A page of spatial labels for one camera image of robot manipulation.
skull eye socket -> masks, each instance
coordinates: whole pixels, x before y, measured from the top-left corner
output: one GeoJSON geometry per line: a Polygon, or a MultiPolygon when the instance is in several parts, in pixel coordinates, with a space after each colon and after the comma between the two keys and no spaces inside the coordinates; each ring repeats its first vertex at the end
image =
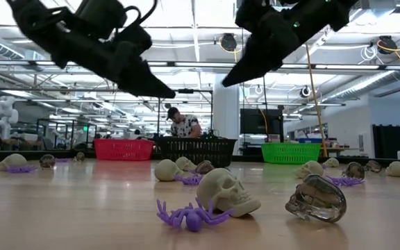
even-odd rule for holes
{"type": "Polygon", "coordinates": [[[233,186],[234,186],[234,181],[232,179],[228,178],[225,180],[222,187],[227,189],[227,188],[231,188],[233,186]]]}

black basket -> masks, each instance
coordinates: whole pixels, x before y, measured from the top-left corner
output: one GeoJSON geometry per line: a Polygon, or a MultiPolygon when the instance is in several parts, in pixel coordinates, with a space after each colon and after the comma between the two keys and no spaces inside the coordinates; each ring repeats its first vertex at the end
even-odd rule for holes
{"type": "Polygon", "coordinates": [[[191,139],[162,137],[157,144],[163,159],[176,161],[185,156],[195,165],[209,160],[214,167],[228,167],[233,157],[234,144],[230,139],[191,139]]]}

cap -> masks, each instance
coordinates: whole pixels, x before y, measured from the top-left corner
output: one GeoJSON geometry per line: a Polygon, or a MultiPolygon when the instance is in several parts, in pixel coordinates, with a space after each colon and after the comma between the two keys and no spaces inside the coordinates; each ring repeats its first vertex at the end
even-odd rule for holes
{"type": "Polygon", "coordinates": [[[176,113],[178,113],[178,108],[175,108],[175,107],[169,108],[167,110],[167,118],[166,118],[166,120],[174,118],[174,115],[176,113]]]}

monitor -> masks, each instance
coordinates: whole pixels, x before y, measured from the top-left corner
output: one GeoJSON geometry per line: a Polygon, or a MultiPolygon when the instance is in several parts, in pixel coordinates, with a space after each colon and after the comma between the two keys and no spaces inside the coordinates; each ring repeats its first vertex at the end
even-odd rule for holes
{"type": "Polygon", "coordinates": [[[282,133],[282,110],[240,109],[240,134],[279,135],[282,133]]]}

white pillar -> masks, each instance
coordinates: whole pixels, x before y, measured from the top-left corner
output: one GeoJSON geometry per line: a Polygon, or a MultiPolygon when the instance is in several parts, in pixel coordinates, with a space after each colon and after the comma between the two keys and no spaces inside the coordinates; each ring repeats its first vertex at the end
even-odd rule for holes
{"type": "Polygon", "coordinates": [[[238,155],[239,148],[239,85],[223,87],[222,80],[225,75],[217,74],[213,87],[212,100],[212,125],[215,135],[223,138],[237,140],[234,146],[233,155],[238,155]]]}

